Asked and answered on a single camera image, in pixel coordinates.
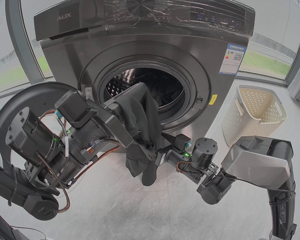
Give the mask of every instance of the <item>blue connector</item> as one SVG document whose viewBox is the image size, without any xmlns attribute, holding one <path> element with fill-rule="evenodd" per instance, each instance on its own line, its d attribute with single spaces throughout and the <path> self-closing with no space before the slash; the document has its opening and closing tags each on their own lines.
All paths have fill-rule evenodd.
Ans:
<svg viewBox="0 0 300 240">
<path fill-rule="evenodd" d="M 59 119 L 62 119 L 62 114 L 58 110 L 55 111 L 55 114 Z"/>
<path fill-rule="evenodd" d="M 188 143 L 185 145 L 186 148 L 189 148 L 189 147 L 191 147 L 191 146 L 192 146 L 192 144 L 191 144 L 190 142 L 188 142 Z"/>
</svg>

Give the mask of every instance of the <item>control panel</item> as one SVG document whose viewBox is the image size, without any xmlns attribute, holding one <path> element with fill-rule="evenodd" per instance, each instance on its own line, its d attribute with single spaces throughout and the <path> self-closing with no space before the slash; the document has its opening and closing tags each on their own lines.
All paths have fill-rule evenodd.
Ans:
<svg viewBox="0 0 300 240">
<path fill-rule="evenodd" d="M 239 3 L 220 0 L 105 0 L 108 25 L 132 22 L 205 25 L 252 35 L 255 11 Z"/>
<path fill-rule="evenodd" d="M 191 3 L 190 20 L 222 26 L 243 32 L 246 10 L 236 4 L 225 1 L 201 0 Z"/>
</svg>

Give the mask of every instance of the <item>yellow warning sticker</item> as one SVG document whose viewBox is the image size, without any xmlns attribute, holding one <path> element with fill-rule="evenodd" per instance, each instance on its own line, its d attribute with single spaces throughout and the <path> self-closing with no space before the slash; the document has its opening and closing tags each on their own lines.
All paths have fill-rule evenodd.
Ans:
<svg viewBox="0 0 300 240">
<path fill-rule="evenodd" d="M 216 101 L 216 99 L 217 99 L 217 94 L 215 94 L 215 95 L 213 95 L 212 97 L 211 97 L 211 101 L 209 102 L 209 105 L 214 105 L 214 103 L 215 103 L 215 101 Z"/>
</svg>

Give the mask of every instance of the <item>control knob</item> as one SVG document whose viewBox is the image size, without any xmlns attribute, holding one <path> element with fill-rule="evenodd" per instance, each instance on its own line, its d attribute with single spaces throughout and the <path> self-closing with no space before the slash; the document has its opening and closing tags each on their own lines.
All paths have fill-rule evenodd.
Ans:
<svg viewBox="0 0 300 240">
<path fill-rule="evenodd" d="M 137 17 L 146 16 L 154 9 L 154 0 L 127 0 L 127 10 Z"/>
</svg>

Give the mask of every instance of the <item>energy label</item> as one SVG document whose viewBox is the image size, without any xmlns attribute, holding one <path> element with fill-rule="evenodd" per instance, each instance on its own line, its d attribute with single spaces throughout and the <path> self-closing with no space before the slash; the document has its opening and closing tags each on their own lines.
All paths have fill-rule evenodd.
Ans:
<svg viewBox="0 0 300 240">
<path fill-rule="evenodd" d="M 236 75 L 246 50 L 246 47 L 229 43 L 219 73 Z"/>
</svg>

